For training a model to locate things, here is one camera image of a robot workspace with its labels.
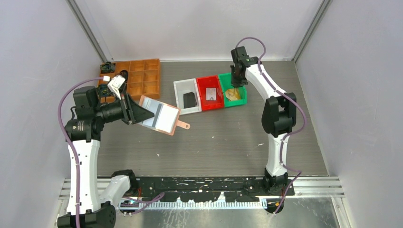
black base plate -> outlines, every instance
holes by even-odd
[[[272,187],[265,192],[263,177],[137,177],[137,180],[143,200],[165,192],[162,202],[176,202],[178,197],[182,202],[214,202],[222,191],[226,202],[258,202],[257,196],[281,196],[286,187]],[[294,188],[287,192],[287,195],[294,194]]]

white connector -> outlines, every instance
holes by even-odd
[[[111,80],[111,77],[104,75],[104,82],[109,82]]]
[[[112,80],[108,83],[108,88],[111,90],[112,93],[116,95],[116,97],[121,100],[119,88],[125,83],[125,78],[121,75],[116,75]]]

gray table surface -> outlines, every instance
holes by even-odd
[[[294,63],[269,61],[264,66],[280,87],[296,94],[308,116],[305,130],[289,140],[287,164],[303,175],[327,175]],[[162,62],[159,100],[176,106],[173,81],[228,72],[230,62]],[[261,126],[264,102],[252,85],[246,88],[246,105],[181,115],[191,128],[177,128],[174,136],[120,121],[106,124],[98,175],[123,169],[138,176],[263,175],[268,158],[268,137]],[[294,129],[301,125],[298,113]]]

white bin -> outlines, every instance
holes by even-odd
[[[202,111],[202,106],[200,104],[199,90],[197,89],[197,83],[195,78],[186,79],[182,81],[174,81],[173,87],[175,89],[176,107],[181,109],[181,115],[189,113],[198,113]],[[194,92],[194,94],[196,95],[197,106],[192,108],[184,108],[183,95],[190,92]]]

white wall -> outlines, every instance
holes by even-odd
[[[50,227],[70,162],[58,103],[101,60],[65,0],[4,1],[0,21],[1,227]]]
[[[333,1],[298,73],[358,228],[402,227],[403,2]]]
[[[114,60],[231,59],[243,37],[292,59],[322,0],[76,0]],[[258,44],[248,52],[260,55]]]

